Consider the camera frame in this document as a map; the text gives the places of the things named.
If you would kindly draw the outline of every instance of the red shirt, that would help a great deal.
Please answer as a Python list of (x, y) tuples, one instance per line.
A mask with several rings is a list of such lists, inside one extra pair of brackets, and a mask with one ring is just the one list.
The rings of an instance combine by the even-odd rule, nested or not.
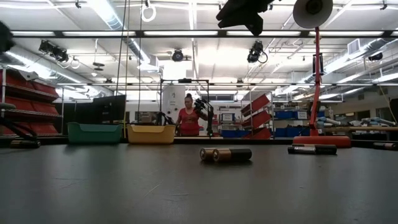
[(194, 111), (188, 114), (185, 108), (182, 108), (178, 117), (181, 118), (180, 133), (182, 136), (199, 135), (199, 116)]

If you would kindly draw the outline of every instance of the woman's hair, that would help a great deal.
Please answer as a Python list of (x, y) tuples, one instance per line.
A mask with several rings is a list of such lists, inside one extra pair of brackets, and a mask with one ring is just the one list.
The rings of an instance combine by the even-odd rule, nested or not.
[(189, 99), (191, 99), (191, 100), (192, 100), (192, 95), (191, 95), (191, 93), (187, 93), (187, 96), (186, 96), (186, 98), (189, 98)]

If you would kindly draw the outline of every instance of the aa battery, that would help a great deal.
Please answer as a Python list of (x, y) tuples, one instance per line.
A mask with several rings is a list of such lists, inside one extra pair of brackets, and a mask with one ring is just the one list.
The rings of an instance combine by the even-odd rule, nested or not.
[(40, 141), (12, 141), (10, 147), (13, 149), (37, 149), (41, 146)]
[(250, 149), (215, 149), (213, 159), (215, 162), (242, 162), (250, 160)]
[(382, 143), (382, 142), (376, 142), (373, 143), (373, 148), (374, 149), (381, 149), (381, 150), (398, 150), (398, 147), (394, 143)]
[(337, 147), (335, 145), (294, 144), (287, 148), (287, 152), (289, 154), (336, 155)]
[(213, 162), (213, 152), (216, 148), (200, 149), (199, 155), (202, 161)]

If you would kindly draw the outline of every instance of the gray table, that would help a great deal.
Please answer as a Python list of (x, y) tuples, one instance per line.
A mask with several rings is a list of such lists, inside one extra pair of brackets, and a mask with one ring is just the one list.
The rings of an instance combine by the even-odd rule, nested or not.
[(201, 147), (1, 149), (0, 223), (398, 223), (398, 152), (251, 146), (214, 166)]

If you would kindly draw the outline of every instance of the yellow bin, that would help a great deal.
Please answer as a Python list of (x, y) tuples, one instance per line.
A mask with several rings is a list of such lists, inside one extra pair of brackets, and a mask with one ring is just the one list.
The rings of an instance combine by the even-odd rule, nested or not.
[(175, 125), (127, 126), (127, 134), (131, 144), (172, 144), (174, 133)]

